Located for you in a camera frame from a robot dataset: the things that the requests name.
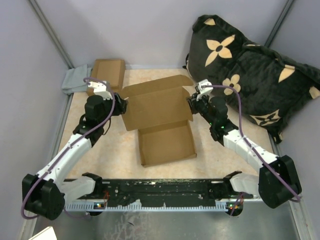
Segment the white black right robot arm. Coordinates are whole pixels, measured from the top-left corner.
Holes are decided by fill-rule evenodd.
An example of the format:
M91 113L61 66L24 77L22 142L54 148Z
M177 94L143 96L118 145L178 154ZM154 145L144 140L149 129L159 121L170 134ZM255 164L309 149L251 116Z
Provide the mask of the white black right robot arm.
M192 114L200 114L210 125L210 135L214 141L234 151L245 160L256 175L234 172L223 185L223 193L234 198L239 193L260 197L270 208L301 199L302 186L294 161L287 155L278 156L258 146L228 118L228 108L220 97L195 93L187 98Z

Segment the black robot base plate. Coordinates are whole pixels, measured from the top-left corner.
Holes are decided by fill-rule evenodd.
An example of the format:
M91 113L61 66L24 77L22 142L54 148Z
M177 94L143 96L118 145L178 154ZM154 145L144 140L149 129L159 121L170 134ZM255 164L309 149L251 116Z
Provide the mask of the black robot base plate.
M81 200L106 200L109 207L140 201L143 207L213 207L236 198L229 179L104 179L97 191Z

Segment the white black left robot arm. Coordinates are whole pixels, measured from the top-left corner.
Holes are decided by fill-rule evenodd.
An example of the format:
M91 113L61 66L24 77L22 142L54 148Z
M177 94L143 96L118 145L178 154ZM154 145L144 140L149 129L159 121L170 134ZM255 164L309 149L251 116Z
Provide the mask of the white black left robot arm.
M104 98L92 95L84 105L84 114L62 150L36 174L27 174L22 180L21 216L28 220L26 211L33 217L55 220L66 205L84 197L97 199L103 195L102 177L84 173L73 181L65 181L76 163L106 134L104 126L113 116L126 113L128 101L118 93Z

